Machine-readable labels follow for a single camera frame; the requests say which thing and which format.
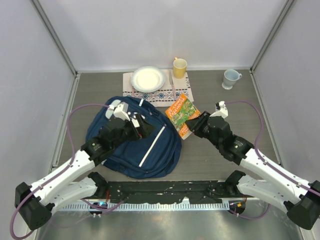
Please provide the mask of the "orange treehouse paperback book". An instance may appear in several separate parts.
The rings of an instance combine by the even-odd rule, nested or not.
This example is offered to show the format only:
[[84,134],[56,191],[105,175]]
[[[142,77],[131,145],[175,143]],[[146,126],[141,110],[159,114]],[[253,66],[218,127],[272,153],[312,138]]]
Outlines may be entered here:
[[192,134],[186,125],[186,121],[199,117],[201,112],[188,99],[188,97],[182,93],[165,111],[165,114],[177,130],[180,137],[185,140]]

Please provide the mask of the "navy blue student backpack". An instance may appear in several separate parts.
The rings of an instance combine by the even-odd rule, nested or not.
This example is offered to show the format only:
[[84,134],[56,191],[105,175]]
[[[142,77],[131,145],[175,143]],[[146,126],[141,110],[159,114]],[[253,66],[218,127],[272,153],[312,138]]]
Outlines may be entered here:
[[115,96],[106,105],[116,107],[120,103],[128,104],[129,116],[141,114],[155,130],[145,139],[124,142],[103,165],[134,179],[161,178],[171,173],[182,149],[181,137],[171,121],[142,98]]

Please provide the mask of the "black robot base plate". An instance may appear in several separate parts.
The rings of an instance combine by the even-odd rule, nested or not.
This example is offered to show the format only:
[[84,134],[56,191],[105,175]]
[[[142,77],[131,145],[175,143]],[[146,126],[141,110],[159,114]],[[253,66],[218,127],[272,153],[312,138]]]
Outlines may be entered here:
[[222,199],[245,196],[224,181],[110,181],[106,197],[111,203],[179,204],[188,198],[191,204],[221,203]]

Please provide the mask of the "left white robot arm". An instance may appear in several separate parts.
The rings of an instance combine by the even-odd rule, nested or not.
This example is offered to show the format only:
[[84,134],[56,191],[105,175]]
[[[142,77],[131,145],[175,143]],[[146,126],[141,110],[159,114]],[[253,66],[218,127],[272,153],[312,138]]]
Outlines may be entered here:
[[25,182],[15,188],[14,205],[30,230],[42,227],[52,216],[56,194],[83,173],[110,157],[127,141],[145,139],[155,130],[139,113],[123,120],[114,118],[98,134],[81,146],[64,165],[31,185]]

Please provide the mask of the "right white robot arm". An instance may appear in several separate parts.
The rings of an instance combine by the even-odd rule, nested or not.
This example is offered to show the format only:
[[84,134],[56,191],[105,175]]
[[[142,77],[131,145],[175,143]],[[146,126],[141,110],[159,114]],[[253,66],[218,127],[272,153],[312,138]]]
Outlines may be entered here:
[[213,144],[228,161],[264,179],[260,182],[249,175],[234,171],[228,178],[226,193],[233,198],[240,194],[258,198],[285,212],[297,226],[311,230],[320,217],[320,182],[309,182],[287,171],[264,156],[252,143],[233,134],[222,116],[202,113],[186,121],[198,137]]

